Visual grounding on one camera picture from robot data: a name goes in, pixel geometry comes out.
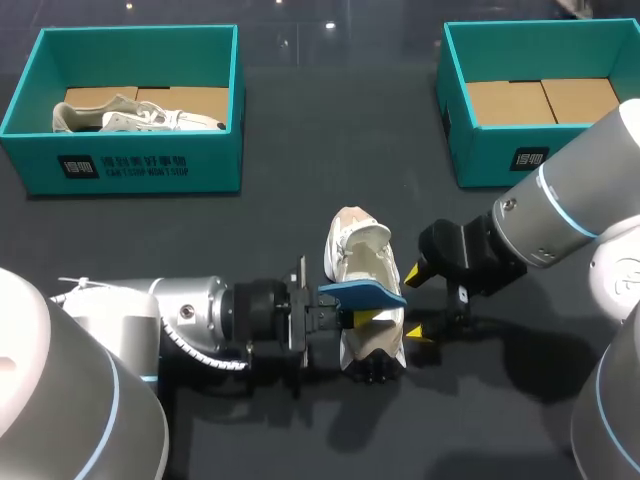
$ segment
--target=screw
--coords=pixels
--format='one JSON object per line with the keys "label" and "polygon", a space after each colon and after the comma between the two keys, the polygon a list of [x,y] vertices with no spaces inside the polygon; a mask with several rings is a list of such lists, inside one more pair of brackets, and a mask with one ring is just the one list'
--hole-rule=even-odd
{"label": "screw", "polygon": [[506,202],[504,202],[503,208],[504,208],[507,212],[510,212],[511,210],[513,210],[514,208],[516,208],[516,199],[515,199],[515,198],[510,198],[509,200],[507,200]]}
{"label": "screw", "polygon": [[180,309],[180,316],[184,319],[192,318],[195,315],[196,311],[191,305],[184,305]]}

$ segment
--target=cardboard box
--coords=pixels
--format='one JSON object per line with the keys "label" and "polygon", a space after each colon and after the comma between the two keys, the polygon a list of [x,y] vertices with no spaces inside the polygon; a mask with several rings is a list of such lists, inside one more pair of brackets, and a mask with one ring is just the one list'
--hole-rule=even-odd
{"label": "cardboard box", "polygon": [[447,23],[436,93],[462,187],[513,186],[640,97],[633,19]]}
{"label": "cardboard box", "polygon": [[[236,26],[43,29],[0,142],[32,195],[237,192],[244,91]],[[93,107],[116,93],[226,129],[52,133],[56,103]]]}

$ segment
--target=shoe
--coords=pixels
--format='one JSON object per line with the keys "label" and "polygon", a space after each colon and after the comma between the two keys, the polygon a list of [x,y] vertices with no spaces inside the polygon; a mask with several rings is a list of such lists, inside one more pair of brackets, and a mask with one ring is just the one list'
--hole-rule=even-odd
{"label": "shoe", "polygon": [[182,110],[164,110],[151,102],[136,102],[116,95],[106,105],[74,108],[59,103],[53,109],[54,132],[225,130],[222,122]]}
{"label": "shoe", "polygon": [[[359,207],[345,207],[331,223],[324,252],[329,280],[375,280],[400,295],[400,275],[389,244],[391,231]],[[356,379],[397,376],[406,368],[402,344],[404,309],[385,310],[372,321],[343,330],[340,367]]]}
{"label": "shoe", "polygon": [[556,3],[576,18],[593,18],[593,9],[589,0],[556,0]]}

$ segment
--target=white shoes in box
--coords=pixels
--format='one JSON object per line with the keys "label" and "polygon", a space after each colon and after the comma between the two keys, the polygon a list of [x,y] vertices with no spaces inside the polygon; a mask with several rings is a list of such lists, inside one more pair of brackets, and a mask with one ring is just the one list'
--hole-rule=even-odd
{"label": "white shoes in box", "polygon": [[141,132],[178,130],[225,130],[211,117],[182,110],[164,110],[151,102],[137,102],[116,95],[106,105],[75,108],[59,103],[53,109],[54,132],[99,130],[102,132]]}

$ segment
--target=teal box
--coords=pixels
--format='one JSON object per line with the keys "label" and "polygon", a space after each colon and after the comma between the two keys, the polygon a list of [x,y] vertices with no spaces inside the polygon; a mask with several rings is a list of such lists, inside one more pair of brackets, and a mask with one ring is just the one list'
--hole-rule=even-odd
{"label": "teal box", "polygon": [[549,158],[592,125],[481,126],[466,83],[607,77],[620,102],[640,97],[633,19],[445,24],[436,93],[458,184],[515,185],[517,152]]}
{"label": "teal box", "polygon": [[[227,129],[52,133],[68,87],[125,85],[227,87]],[[235,25],[43,29],[0,142],[32,195],[237,192],[244,100]]]}

